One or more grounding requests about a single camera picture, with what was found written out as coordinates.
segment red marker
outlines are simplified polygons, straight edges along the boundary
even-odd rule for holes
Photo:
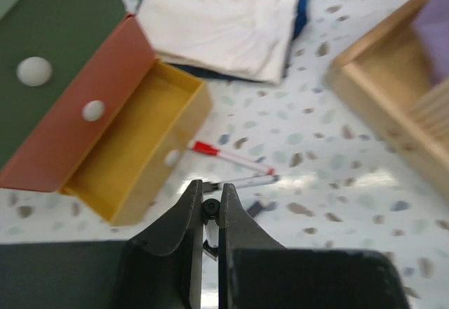
[[[189,147],[193,151],[197,151],[208,156],[219,157],[227,160],[228,162],[248,167],[249,169],[253,169],[257,172],[268,175],[274,174],[274,169],[272,167],[253,162],[250,159],[239,157],[229,152],[222,151],[207,143],[193,141],[191,144],[189,144]]]

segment red drawer front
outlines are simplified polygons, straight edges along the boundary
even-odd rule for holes
[[[62,186],[154,60],[155,52],[137,20],[127,16],[2,169],[0,188],[52,192]],[[88,121],[83,109],[97,100],[104,103],[104,112],[98,120]]]

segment green drawer front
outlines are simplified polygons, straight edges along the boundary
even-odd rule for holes
[[[20,0],[0,21],[0,169],[124,16],[121,0]],[[53,66],[42,86],[16,76],[32,56]]]

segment white cloth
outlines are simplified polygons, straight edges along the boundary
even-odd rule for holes
[[[138,19],[163,60],[279,84],[298,0],[143,0]]]

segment round knob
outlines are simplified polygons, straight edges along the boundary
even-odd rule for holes
[[[97,121],[105,113],[105,104],[101,100],[93,100],[84,105],[83,118],[86,121]]]
[[[167,154],[163,162],[166,164],[166,166],[174,166],[179,158],[180,158],[179,150],[172,150]]]
[[[45,58],[25,58],[17,66],[17,77],[25,86],[41,86],[48,82],[53,73],[51,63]]]

